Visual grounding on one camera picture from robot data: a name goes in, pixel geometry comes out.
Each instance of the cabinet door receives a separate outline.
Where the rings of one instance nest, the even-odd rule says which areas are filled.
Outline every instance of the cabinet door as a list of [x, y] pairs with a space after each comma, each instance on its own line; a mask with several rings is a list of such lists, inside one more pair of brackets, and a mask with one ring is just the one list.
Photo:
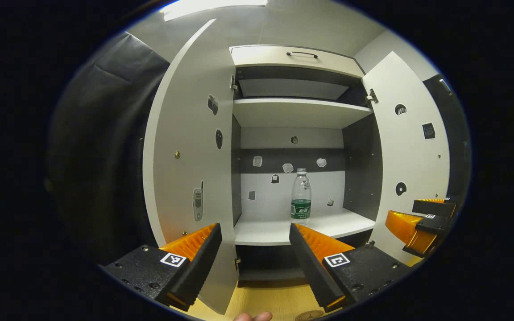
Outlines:
[[[210, 20], [172, 61], [160, 83], [145, 132], [143, 181], [158, 246], [219, 222], [222, 244], [199, 299], [225, 313], [239, 276], [231, 205], [231, 121], [235, 66]], [[209, 97], [217, 113], [208, 107]], [[222, 143], [216, 143], [220, 130]], [[203, 215], [195, 218], [194, 190], [202, 188]]]
[[[373, 89], [378, 99], [372, 106], [382, 146], [382, 194], [370, 240], [375, 240], [380, 250], [408, 263], [414, 256], [402, 251], [405, 244], [384, 223], [389, 210], [422, 215], [412, 213], [415, 199], [445, 197], [449, 181], [445, 127], [424, 83], [393, 51], [362, 82], [366, 92]], [[422, 125], [429, 123], [434, 126], [435, 137], [425, 139]]]

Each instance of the white wall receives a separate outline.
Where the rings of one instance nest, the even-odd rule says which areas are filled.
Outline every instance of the white wall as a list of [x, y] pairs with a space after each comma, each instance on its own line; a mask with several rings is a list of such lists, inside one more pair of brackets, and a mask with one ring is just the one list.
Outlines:
[[406, 42], [391, 30], [386, 30], [366, 47], [354, 55], [359, 65], [368, 73], [377, 63], [391, 51], [405, 61], [422, 81], [437, 75], [439, 71], [426, 57], [410, 43]]
[[384, 31], [362, 13], [332, 0], [269, 0], [265, 7], [216, 8], [168, 22], [155, 12], [128, 32], [167, 61], [208, 20], [225, 21], [231, 45], [300, 45], [352, 56]]

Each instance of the cabinet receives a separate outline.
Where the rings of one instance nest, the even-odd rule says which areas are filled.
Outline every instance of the cabinet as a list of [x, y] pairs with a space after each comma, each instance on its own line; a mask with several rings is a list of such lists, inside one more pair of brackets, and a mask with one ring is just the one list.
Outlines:
[[[222, 245], [199, 299], [219, 313], [226, 311], [239, 278], [236, 244], [288, 244], [288, 214], [279, 213], [294, 179], [294, 171], [282, 171], [287, 157], [296, 159], [295, 168], [298, 162], [310, 164], [313, 206], [318, 206], [311, 228], [333, 237], [372, 229], [370, 239], [379, 248], [398, 260], [409, 259], [401, 250], [404, 244], [394, 242], [384, 226], [387, 212], [412, 213], [414, 199], [445, 197], [449, 177], [443, 122], [415, 73], [395, 53], [364, 75], [353, 59], [317, 49], [228, 48], [219, 31], [220, 21], [210, 20], [172, 61], [153, 100], [143, 152], [145, 203], [159, 246], [183, 232], [221, 223]], [[366, 100], [371, 90], [377, 99]], [[396, 112], [400, 104], [406, 112]], [[236, 122], [240, 131], [232, 131]], [[347, 166], [363, 168], [370, 162], [367, 155], [363, 162], [351, 162], [365, 151], [344, 145], [343, 129], [355, 123], [376, 126], [379, 133], [381, 152], [372, 154], [381, 159], [381, 184], [371, 186], [381, 188], [363, 197], [370, 199], [375, 219], [344, 203], [350, 193], [366, 192], [345, 188]], [[424, 139], [422, 125], [428, 123], [435, 130], [432, 140]], [[241, 137], [234, 139], [232, 132]], [[298, 144], [287, 137], [293, 132]], [[271, 143], [259, 145], [259, 138]], [[233, 154], [232, 141], [241, 146]], [[261, 166], [250, 162], [256, 154], [268, 155]], [[318, 158], [327, 159], [326, 167], [316, 166]], [[235, 161], [238, 167], [232, 166]], [[240, 187], [232, 185], [237, 170]], [[278, 184], [271, 183], [272, 173], [280, 177]], [[406, 190], [397, 195], [400, 182]], [[192, 200], [200, 190], [203, 214], [197, 217]], [[253, 199], [247, 197], [251, 191], [257, 191]], [[241, 198], [238, 221], [236, 195]], [[334, 205], [328, 206], [328, 199]]]

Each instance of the water bottle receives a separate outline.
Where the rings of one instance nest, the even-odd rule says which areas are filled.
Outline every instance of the water bottle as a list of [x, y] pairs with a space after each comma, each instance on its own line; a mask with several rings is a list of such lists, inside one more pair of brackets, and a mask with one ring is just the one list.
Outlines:
[[296, 170], [291, 194], [291, 223], [308, 226], [311, 221], [311, 184], [307, 169]]

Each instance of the white cabinet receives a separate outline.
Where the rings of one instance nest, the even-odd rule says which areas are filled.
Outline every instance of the white cabinet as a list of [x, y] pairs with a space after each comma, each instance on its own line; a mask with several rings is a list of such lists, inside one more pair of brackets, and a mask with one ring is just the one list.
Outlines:
[[[373, 227], [372, 239], [376, 240], [377, 247], [405, 260], [409, 254], [402, 252], [403, 244], [394, 242], [395, 237], [384, 226], [387, 211], [411, 213], [414, 199], [445, 197], [449, 176], [445, 128], [418, 76], [393, 52], [363, 75], [353, 59], [317, 49], [280, 45], [229, 49], [220, 42], [219, 23], [211, 20], [205, 24], [172, 61], [153, 100], [143, 153], [145, 203], [159, 246], [179, 238], [182, 231], [192, 232], [215, 222], [221, 224], [223, 241], [199, 298], [216, 312], [225, 313], [239, 275], [234, 264], [236, 243], [282, 245], [288, 242], [288, 219], [267, 218], [259, 215], [257, 209], [251, 213], [250, 206], [245, 207], [234, 227], [233, 115], [241, 129], [265, 126], [284, 131], [288, 125], [297, 124], [296, 127], [326, 131], [341, 129], [373, 113], [383, 158], [377, 219], [370, 220], [359, 215], [361, 213], [343, 209], [342, 191], [334, 197], [335, 206], [327, 210], [325, 220], [313, 219], [311, 227], [334, 237]], [[342, 88], [332, 87], [331, 90], [338, 90], [328, 90], [333, 97], [330, 100], [320, 100], [310, 90], [301, 90], [305, 96], [299, 98], [283, 97], [281, 91], [273, 97], [247, 99], [239, 97], [239, 92], [235, 93], [232, 88], [234, 75], [237, 84], [248, 78], [288, 79], [296, 81], [292, 85], [296, 87], [298, 81], [305, 81], [313, 88], [322, 83], [344, 86], [344, 91], [338, 94]], [[243, 91], [243, 85], [239, 87], [239, 91]], [[351, 99], [359, 100], [357, 93], [360, 92], [364, 93], [360, 99], [363, 100], [371, 89], [378, 99], [378, 103], [371, 102], [371, 108], [370, 104], [361, 106], [338, 101], [347, 93], [351, 94]], [[306, 96], [308, 93], [312, 93], [312, 97]], [[398, 104], [403, 104], [407, 112], [396, 114]], [[427, 123], [434, 126], [432, 140], [424, 139], [422, 125]], [[219, 147], [216, 136], [221, 136]], [[202, 181], [203, 217], [197, 220], [192, 197], [194, 189], [202, 187]], [[395, 193], [399, 182], [407, 186], [401, 196]], [[291, 184], [291, 181], [284, 180], [284, 183]]]

